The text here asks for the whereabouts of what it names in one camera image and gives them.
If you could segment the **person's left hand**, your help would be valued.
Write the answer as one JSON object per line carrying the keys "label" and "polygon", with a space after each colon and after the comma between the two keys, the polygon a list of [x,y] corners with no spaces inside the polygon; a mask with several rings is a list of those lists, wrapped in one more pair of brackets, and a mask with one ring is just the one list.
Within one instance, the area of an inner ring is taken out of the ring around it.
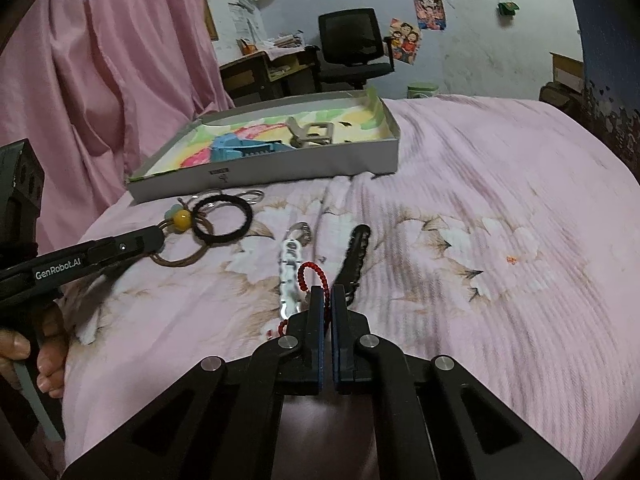
{"label": "person's left hand", "polygon": [[[65,389],[65,364],[68,335],[60,307],[51,304],[39,322],[40,344],[37,356],[37,388],[52,399],[62,399]],[[27,359],[32,346],[14,330],[1,330],[1,376],[14,389],[20,388],[14,363]]]}

